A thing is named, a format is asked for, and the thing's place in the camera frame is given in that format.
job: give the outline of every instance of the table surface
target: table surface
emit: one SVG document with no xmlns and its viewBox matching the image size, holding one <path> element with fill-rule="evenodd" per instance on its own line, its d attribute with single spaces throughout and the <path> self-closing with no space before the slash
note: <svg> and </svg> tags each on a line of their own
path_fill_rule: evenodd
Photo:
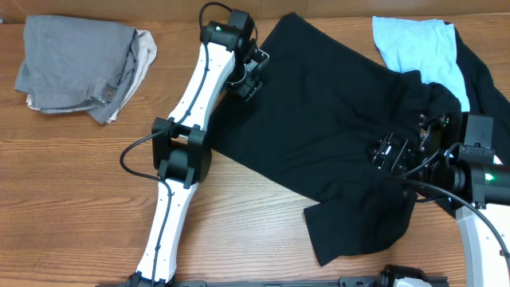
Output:
<svg viewBox="0 0 510 287">
<path fill-rule="evenodd" d="M 510 15 L 444 19 L 455 24 L 490 68 L 497 88 L 510 96 Z M 309 21 L 383 63 L 371 18 Z M 261 40 L 276 23 L 257 22 Z M 24 26 L 0 25 L 0 286 L 94 286 L 125 281 L 135 271 L 157 187 L 125 172 L 119 155 L 177 104 L 199 43 L 196 22 L 129 24 L 152 32 L 158 57 L 118 122 L 106 126 L 86 113 L 47 116 L 28 109 L 24 95 L 13 90 L 24 57 Z M 127 164 L 155 173 L 151 145 L 134 150 Z M 465 285 L 457 224 L 435 204 L 418 204 L 408 231 L 388 250 L 340 257 L 322 268 L 303 216 L 314 204 L 214 152 L 209 176 L 186 216 L 177 279 L 337 279 L 399 264 L 446 275 L 452 286 Z"/>
</svg>

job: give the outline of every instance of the light blue towel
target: light blue towel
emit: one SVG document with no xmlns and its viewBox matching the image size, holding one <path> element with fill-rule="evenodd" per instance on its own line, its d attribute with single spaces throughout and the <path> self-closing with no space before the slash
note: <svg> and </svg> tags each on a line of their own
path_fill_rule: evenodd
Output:
<svg viewBox="0 0 510 287">
<path fill-rule="evenodd" d="M 372 28 L 388 69 L 400 73 L 419 70 L 422 83 L 444 85 L 461 102 L 461 110 L 469 112 L 453 24 L 373 17 Z"/>
</svg>

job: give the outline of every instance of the clothing item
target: clothing item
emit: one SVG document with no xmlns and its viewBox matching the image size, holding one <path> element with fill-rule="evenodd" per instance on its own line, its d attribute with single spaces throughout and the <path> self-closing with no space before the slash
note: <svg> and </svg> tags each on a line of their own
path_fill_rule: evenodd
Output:
<svg viewBox="0 0 510 287">
<path fill-rule="evenodd" d="M 88 110 L 100 123 L 120 106 L 134 77 L 132 27 L 54 15 L 29 16 L 15 88 L 43 113 Z"/>
<path fill-rule="evenodd" d="M 455 28 L 442 20 L 372 18 L 374 42 L 386 67 L 395 72 L 418 70 L 425 84 L 444 85 L 469 112 L 464 77 L 459 69 Z"/>
<path fill-rule="evenodd" d="M 120 106 L 113 112 L 113 115 L 107 119 L 107 122 L 109 123 L 117 120 L 120 110 L 128 103 L 140 84 L 142 84 L 142 81 L 149 70 L 149 66 L 152 65 L 152 62 L 156 59 L 156 55 L 158 54 L 158 47 L 152 38 L 151 32 L 147 30 L 138 30 L 138 35 L 139 51 L 138 61 L 136 62 L 135 78 L 131 83 L 131 87 L 129 87 L 129 90 L 127 91 L 127 95 L 120 103 Z"/>
<path fill-rule="evenodd" d="M 487 66 L 464 44 L 457 30 L 455 30 L 455 39 L 457 41 L 457 64 L 464 76 L 471 112 L 494 118 L 492 147 L 501 162 L 509 165 L 510 103 L 494 86 Z"/>
<path fill-rule="evenodd" d="M 261 47 L 271 57 L 248 102 L 227 93 L 210 119 L 212 148 L 320 204 L 304 210 L 321 265 L 389 248 L 405 232 L 417 195 L 369 161 L 389 133 L 419 141 L 420 115 L 460 112 L 419 71 L 392 72 L 295 14 Z"/>
</svg>

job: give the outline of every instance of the gray cloth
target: gray cloth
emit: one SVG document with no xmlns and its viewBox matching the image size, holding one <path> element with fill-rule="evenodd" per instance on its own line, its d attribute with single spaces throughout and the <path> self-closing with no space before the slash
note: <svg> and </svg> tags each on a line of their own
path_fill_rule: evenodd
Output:
<svg viewBox="0 0 510 287">
<path fill-rule="evenodd" d="M 15 89 L 53 114 L 87 110 L 100 123 L 120 106 L 135 75 L 136 29 L 54 15 L 29 16 Z"/>
</svg>

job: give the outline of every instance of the black shirt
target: black shirt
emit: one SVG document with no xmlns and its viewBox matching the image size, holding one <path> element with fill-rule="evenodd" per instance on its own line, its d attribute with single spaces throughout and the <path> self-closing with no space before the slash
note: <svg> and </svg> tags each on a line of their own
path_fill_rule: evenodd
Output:
<svg viewBox="0 0 510 287">
<path fill-rule="evenodd" d="M 510 103 L 494 87 L 491 73 L 471 49 L 464 44 L 457 29 L 457 65 L 464 76 L 471 113 L 480 113 L 494 118 L 492 147 L 503 164 L 510 164 Z"/>
<path fill-rule="evenodd" d="M 417 198 L 372 166 L 366 149 L 396 132 L 419 140 L 420 115 L 459 112 L 442 85 L 392 72 L 295 14 L 261 47 L 264 87 L 226 95 L 208 130 L 212 148 L 320 204 L 304 210 L 321 265 L 387 249 L 406 232 Z"/>
</svg>

